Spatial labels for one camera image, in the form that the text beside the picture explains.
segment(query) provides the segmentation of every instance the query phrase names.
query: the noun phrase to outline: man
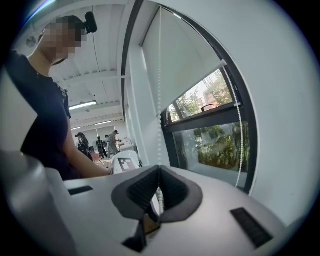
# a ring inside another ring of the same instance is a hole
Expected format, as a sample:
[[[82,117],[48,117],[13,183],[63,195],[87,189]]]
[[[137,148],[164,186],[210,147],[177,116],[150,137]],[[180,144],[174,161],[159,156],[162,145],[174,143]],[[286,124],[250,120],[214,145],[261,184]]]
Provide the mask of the man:
[[[104,142],[100,139],[100,136],[98,136],[98,140],[96,141],[95,144],[96,144],[96,147],[98,148],[100,157],[102,157],[102,159],[105,159],[105,157],[107,158],[108,156],[104,148]]]
[[[118,131],[115,130],[113,133],[110,134],[110,142],[109,142],[109,152],[108,152],[108,159],[110,159],[110,155],[111,155],[111,151],[113,152],[113,156],[115,156],[116,154],[118,154],[118,149],[116,146],[117,142],[121,142],[121,140],[117,140],[116,135],[118,135]]]
[[[108,175],[105,168],[76,148],[67,91],[49,76],[52,66],[66,60],[81,46],[84,34],[85,25],[78,17],[57,18],[43,29],[30,56],[12,51],[6,64],[12,82],[36,112],[21,151],[37,158],[45,167],[58,170],[64,181]]]
[[[108,150],[108,155],[106,155],[106,158],[110,159],[110,151],[109,151],[110,137],[109,137],[109,135],[105,135],[104,137],[105,137],[105,140],[103,141],[103,149],[106,148]]]

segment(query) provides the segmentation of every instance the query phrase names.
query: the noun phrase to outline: window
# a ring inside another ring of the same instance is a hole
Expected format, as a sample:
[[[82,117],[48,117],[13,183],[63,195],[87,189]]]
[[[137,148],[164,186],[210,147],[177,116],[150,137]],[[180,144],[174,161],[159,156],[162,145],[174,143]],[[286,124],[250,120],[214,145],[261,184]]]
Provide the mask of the window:
[[[233,186],[237,184],[238,188],[249,193],[256,168],[258,134],[246,84],[232,58],[220,43],[193,20],[183,14],[181,18],[209,43],[220,59],[221,68],[206,78],[199,77],[202,79],[201,82],[171,105],[168,102],[167,109],[162,113],[161,125],[170,165]],[[186,85],[188,80],[185,80],[185,88],[190,88],[194,81]],[[239,113],[243,128],[241,175]]]
[[[232,103],[227,83],[218,69],[187,91],[169,107],[171,121],[179,121],[204,111]]]
[[[250,156],[248,123],[242,122],[243,158],[241,171],[248,172]],[[182,168],[197,171],[200,165],[239,171],[241,154],[240,123],[183,130],[173,133]]]

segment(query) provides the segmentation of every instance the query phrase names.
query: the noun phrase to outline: black hair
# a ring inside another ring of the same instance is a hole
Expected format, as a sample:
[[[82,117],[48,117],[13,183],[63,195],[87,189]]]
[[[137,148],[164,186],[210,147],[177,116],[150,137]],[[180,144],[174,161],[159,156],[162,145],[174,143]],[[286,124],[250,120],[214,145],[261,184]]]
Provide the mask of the black hair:
[[[71,15],[71,16],[60,17],[44,27],[44,29],[42,30],[41,34],[38,37],[38,44],[39,44],[41,38],[45,34],[45,29],[51,27],[53,24],[68,24],[69,30],[75,30],[75,41],[76,42],[81,42],[81,36],[83,36],[85,34],[85,30],[86,30],[85,24],[77,16]],[[53,66],[58,65],[58,64],[64,62],[65,60],[66,60],[66,58],[63,58],[63,59],[57,61],[56,63],[54,63]]]

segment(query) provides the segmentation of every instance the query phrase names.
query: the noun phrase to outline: white curved surface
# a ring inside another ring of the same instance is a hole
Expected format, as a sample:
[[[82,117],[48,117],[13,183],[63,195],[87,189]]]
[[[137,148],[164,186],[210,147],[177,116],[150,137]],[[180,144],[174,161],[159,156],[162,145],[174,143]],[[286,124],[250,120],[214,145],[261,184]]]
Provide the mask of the white curved surface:
[[[267,1],[157,2],[206,28],[242,74],[258,134],[251,196],[287,225],[307,214],[320,180],[320,76],[306,39]]]

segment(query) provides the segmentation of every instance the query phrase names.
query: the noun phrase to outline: white ceiling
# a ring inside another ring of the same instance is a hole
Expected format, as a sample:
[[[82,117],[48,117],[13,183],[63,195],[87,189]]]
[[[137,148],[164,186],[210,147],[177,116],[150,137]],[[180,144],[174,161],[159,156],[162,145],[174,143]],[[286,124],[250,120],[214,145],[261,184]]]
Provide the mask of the white ceiling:
[[[26,39],[38,39],[42,29],[56,17],[75,15],[82,21],[93,12],[98,30],[88,34],[75,55],[54,66],[50,76],[67,89],[69,106],[96,101],[97,105],[71,110],[71,127],[95,129],[96,123],[123,120],[121,60],[123,45],[135,0],[57,0],[32,19],[16,41],[21,54],[30,55]]]

